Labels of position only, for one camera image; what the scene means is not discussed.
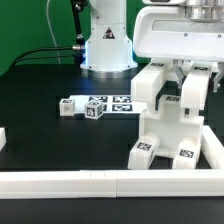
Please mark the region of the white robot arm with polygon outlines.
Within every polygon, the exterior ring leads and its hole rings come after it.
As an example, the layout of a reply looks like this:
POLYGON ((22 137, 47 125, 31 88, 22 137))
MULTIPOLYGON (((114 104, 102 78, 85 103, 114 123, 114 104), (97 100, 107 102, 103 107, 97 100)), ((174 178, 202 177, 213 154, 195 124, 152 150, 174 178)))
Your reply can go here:
POLYGON ((224 78, 224 0, 142 0, 133 37, 127 37, 127 0, 89 0, 91 35, 85 70, 121 72, 140 58, 205 61, 218 65, 214 83, 224 78))

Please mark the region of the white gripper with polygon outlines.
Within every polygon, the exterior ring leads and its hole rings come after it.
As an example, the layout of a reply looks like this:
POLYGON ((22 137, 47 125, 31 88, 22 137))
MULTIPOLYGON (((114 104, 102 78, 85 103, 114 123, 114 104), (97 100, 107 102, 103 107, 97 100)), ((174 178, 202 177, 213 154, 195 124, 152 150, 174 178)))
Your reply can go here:
POLYGON ((185 78, 183 60, 219 62, 213 79, 214 92, 224 77, 224 21, 189 20, 183 7, 144 7, 135 21, 133 49, 138 57, 174 59, 179 89, 185 78))

